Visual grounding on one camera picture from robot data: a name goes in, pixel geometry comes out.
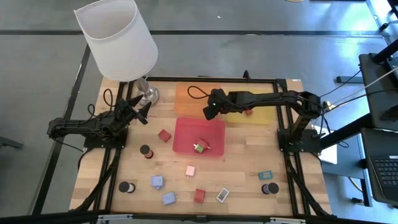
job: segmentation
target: white lampshade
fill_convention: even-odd
[[[102,0],[75,14],[99,71],[106,78],[128,82],[155,66],[157,46],[133,0]]]

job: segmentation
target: keyboard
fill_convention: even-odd
[[[385,198],[398,197],[398,156],[372,156],[371,162]]]

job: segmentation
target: blue cube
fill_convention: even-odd
[[[162,199],[163,199],[164,205],[169,205],[171,203],[174,203],[175,202],[174,192],[170,192],[170,193],[163,195]]]
[[[163,177],[162,176],[152,176],[150,178],[150,185],[159,190],[163,186]]]

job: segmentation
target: concrete floor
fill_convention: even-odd
[[[72,10],[90,2],[1,1],[0,29],[78,29]],[[152,30],[377,29],[365,2],[138,0],[137,4]],[[383,1],[374,6],[377,13],[386,15]],[[386,30],[393,40],[396,27]],[[318,95],[338,86],[336,76],[356,73],[359,54],[386,46],[381,37],[157,35],[154,39],[160,55],[151,75],[241,77],[247,69],[256,78],[299,78],[307,91]],[[23,150],[0,150],[1,217],[30,212],[52,145],[45,133],[47,124],[65,109],[84,48],[82,36],[0,35],[0,136],[25,142]],[[73,118],[88,117],[86,106],[96,101],[101,79],[90,57]],[[362,87],[346,85],[326,100],[335,101]],[[327,118],[331,128],[337,129],[367,112],[363,98]],[[81,147],[83,139],[67,137],[65,142]],[[80,152],[63,147],[45,213],[68,210],[79,156]],[[352,204],[349,199],[361,195],[346,177],[325,174],[325,182],[332,211],[338,217],[396,222],[398,210],[388,205],[374,202],[373,208],[366,208]]]

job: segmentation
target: wooden tabletop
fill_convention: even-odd
[[[287,80],[288,89],[302,91],[300,80]],[[272,92],[271,84],[260,83],[217,83],[222,88],[264,89]],[[129,126],[129,137],[122,150],[116,186],[112,201],[112,212],[124,213],[174,213],[207,215],[291,215],[291,205],[283,155],[279,151],[276,129],[278,122],[269,124],[226,123],[225,149],[221,158],[184,156],[172,150],[173,137],[164,143],[157,134],[161,129],[174,135],[177,114],[174,111],[176,82],[150,82],[159,89],[160,100],[148,115],[148,124],[136,121]],[[114,95],[119,84],[104,78],[96,113],[108,110],[102,92],[110,88]],[[285,108],[284,122],[287,127]],[[148,144],[154,152],[152,159],[146,159],[139,152],[143,144]],[[73,191],[70,208],[79,206],[98,182],[103,161],[104,149],[94,149],[82,160]],[[322,168],[319,160],[309,153],[301,153],[305,183],[317,202],[327,212],[331,212]],[[186,178],[187,166],[196,167],[193,178]],[[271,180],[259,180],[258,172],[271,170]],[[153,175],[164,176],[165,185],[156,190],[150,186]],[[122,181],[134,183],[132,194],[121,193],[118,185]],[[275,182],[279,193],[265,195],[263,184]],[[224,203],[216,196],[225,187],[230,191]],[[203,204],[193,201],[195,189],[206,191]],[[104,187],[101,208],[104,208],[108,185]],[[174,192],[177,202],[163,205],[162,195]],[[300,191],[296,186],[299,211],[303,213]]]

